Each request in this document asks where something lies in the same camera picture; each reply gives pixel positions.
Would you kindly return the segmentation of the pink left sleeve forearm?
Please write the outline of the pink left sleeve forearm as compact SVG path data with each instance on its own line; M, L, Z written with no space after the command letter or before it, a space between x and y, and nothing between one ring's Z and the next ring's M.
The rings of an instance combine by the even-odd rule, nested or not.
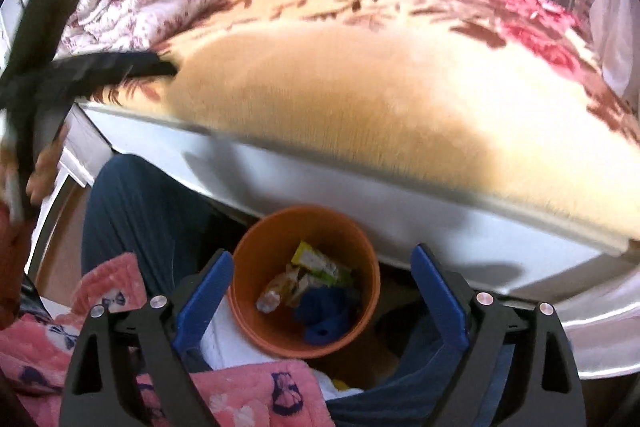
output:
M34 221L14 225L2 202L0 218L0 329L7 329L20 309L24 266L30 253Z

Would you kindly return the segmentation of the person's left hand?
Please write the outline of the person's left hand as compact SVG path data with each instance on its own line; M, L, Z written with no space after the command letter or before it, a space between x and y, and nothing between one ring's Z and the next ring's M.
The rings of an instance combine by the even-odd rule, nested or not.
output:
M39 207L43 199L53 192L58 162L61 159L64 142L68 135L68 126L63 124L55 139L40 153L35 162L35 170L26 184L26 195L29 202ZM1 144L1 202L9 202L8 179L17 173L17 162L9 149Z

